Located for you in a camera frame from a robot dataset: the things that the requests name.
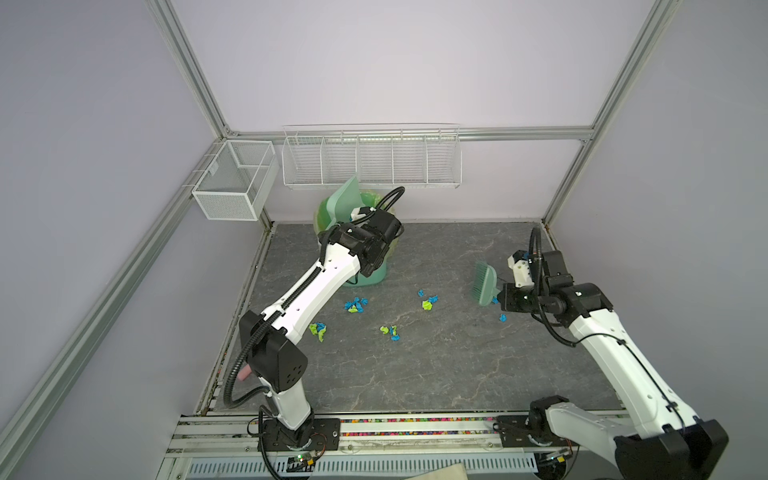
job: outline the ventilation slots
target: ventilation slots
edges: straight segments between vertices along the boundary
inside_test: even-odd
[[[286,456],[271,459],[281,476],[306,476],[285,473]],[[532,453],[476,453],[440,455],[329,455],[317,462],[313,477],[343,476],[415,476],[462,463],[467,473],[532,473],[536,463]],[[268,478],[261,458],[197,458],[187,478],[246,479]]]

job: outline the pink object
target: pink object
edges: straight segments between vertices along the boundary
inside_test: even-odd
[[[251,369],[250,369],[250,365],[248,365],[248,364],[246,363],[246,364],[245,364],[245,366],[244,366],[242,369],[240,369],[240,371],[237,373],[237,379],[238,379],[238,380],[240,380],[240,381],[242,382],[242,381],[243,381],[243,380],[245,380],[245,379],[248,377],[248,375],[250,375],[251,373],[253,373],[253,370],[251,370]]]

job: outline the metal bracket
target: metal bracket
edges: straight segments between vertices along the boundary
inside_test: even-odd
[[[528,416],[527,415],[499,415],[496,417],[496,424],[494,424],[494,430],[498,432],[498,436],[502,439],[502,447],[567,447],[568,440],[561,437],[551,435],[549,438],[542,442],[540,439],[538,443],[533,442],[531,439],[531,430],[528,428]]]
[[[277,420],[264,420],[263,436],[261,441],[268,452],[290,452],[291,449],[280,438],[280,422]],[[339,435],[341,432],[340,419],[314,419],[312,422],[312,445],[309,450],[322,450],[325,442],[326,452],[339,449]]]

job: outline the green brush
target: green brush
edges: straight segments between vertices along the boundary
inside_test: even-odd
[[[475,285],[472,286],[472,297],[480,306],[490,305],[493,297],[502,290],[496,288],[496,270],[486,262],[475,264]]]

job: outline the white wire shelf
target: white wire shelf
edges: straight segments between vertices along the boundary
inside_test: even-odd
[[[210,220],[256,221],[279,168],[271,141],[227,140],[192,194]]]
[[[318,134],[319,126],[304,128],[313,132],[310,135],[299,130],[289,134],[294,127],[286,127],[283,182],[294,189],[324,188],[344,184],[357,174],[360,186],[368,188],[458,187],[462,182],[458,126],[409,126],[329,135]]]

